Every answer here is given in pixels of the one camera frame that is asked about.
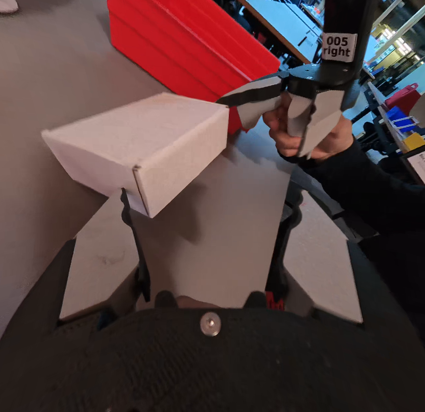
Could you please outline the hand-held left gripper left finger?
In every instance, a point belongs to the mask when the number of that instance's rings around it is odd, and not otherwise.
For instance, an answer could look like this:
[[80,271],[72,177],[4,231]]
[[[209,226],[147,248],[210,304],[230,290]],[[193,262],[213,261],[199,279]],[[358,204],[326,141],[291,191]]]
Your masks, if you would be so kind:
[[76,235],[60,319],[105,309],[122,316],[140,297],[151,300],[151,280],[122,188]]

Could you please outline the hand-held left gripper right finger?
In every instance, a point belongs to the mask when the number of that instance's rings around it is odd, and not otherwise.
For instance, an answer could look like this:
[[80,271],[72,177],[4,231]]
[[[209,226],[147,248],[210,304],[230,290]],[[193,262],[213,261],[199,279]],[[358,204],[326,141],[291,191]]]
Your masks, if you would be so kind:
[[350,242],[306,190],[287,190],[269,242],[267,307],[363,323]]

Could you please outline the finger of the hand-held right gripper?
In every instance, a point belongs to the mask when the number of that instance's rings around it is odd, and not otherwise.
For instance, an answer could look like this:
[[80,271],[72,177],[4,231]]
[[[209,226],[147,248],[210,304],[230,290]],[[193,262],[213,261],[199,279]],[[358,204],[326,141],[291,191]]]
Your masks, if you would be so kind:
[[281,97],[274,97],[266,101],[257,101],[237,106],[236,110],[241,121],[241,128],[254,128],[263,114],[277,109],[281,101]]
[[266,76],[237,88],[215,101],[231,107],[258,106],[259,108],[278,108],[281,94],[285,90],[289,76]]

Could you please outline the red plastic bin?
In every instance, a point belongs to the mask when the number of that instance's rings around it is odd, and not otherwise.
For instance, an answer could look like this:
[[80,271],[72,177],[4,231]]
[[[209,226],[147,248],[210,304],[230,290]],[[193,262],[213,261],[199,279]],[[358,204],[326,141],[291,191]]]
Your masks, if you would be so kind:
[[[112,46],[178,96],[215,103],[279,69],[213,0],[107,0],[107,7]],[[232,134],[242,128],[230,109]]]

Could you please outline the white cardboard box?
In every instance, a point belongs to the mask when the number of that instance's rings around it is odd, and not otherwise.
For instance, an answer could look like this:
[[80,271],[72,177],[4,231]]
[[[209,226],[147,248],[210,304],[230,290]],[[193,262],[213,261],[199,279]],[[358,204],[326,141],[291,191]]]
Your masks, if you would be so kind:
[[74,181],[154,218],[226,148],[229,108],[171,93],[41,136]]

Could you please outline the person's right forearm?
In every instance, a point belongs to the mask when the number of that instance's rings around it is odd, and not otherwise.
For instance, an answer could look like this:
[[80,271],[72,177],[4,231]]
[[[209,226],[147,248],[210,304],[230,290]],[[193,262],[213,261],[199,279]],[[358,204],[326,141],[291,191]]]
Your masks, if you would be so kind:
[[369,160],[359,143],[324,161],[299,161],[345,211],[355,213],[380,234],[425,229],[425,189],[385,173]]

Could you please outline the person's right hand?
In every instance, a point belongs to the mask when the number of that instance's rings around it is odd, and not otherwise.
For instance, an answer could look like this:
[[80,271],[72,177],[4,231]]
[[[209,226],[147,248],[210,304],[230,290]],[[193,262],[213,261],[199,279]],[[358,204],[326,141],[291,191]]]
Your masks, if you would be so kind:
[[[287,131],[288,109],[292,102],[286,93],[281,94],[279,106],[262,115],[263,122],[269,127],[269,135],[274,140],[276,149],[284,158],[295,157],[300,147],[301,138],[292,137]],[[352,123],[343,115],[327,137],[311,152],[311,159],[323,162],[347,150],[354,142]]]

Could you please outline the wooden-edged table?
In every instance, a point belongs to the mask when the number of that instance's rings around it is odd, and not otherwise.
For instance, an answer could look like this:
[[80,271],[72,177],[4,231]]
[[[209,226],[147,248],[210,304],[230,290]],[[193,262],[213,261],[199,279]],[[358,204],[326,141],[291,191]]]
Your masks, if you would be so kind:
[[322,29],[293,4],[274,0],[237,0],[278,41],[304,64],[311,64],[321,43]]

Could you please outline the small red storage bin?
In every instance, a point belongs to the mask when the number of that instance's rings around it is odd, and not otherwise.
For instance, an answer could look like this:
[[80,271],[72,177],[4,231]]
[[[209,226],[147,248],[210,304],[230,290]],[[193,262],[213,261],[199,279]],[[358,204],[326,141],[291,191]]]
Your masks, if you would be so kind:
[[385,100],[386,109],[390,111],[392,108],[397,107],[405,115],[409,115],[410,111],[421,97],[421,94],[417,91],[418,87],[418,83],[413,83],[395,92]]

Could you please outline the small blue storage bin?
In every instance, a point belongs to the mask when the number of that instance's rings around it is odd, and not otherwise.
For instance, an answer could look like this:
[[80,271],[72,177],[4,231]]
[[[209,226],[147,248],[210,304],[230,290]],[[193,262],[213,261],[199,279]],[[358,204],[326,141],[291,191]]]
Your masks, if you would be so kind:
[[419,128],[415,118],[407,116],[397,106],[387,111],[386,116],[397,128],[399,133],[417,132],[417,129]]

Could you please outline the framed paper sign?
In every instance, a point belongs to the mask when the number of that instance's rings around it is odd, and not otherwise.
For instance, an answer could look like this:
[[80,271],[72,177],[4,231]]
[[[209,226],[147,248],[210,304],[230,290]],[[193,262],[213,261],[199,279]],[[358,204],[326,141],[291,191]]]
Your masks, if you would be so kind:
[[412,178],[425,185],[425,146],[418,147],[400,156]]

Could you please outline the small yellow storage bin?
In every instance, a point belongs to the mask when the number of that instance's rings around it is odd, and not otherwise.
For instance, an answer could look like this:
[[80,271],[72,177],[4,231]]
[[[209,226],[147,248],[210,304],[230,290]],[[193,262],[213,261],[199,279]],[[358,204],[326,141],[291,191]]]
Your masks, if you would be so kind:
[[408,153],[417,148],[421,148],[422,146],[424,146],[425,140],[419,133],[413,132],[412,134],[407,136],[405,139],[403,139],[402,143],[404,145],[403,147],[404,153]]

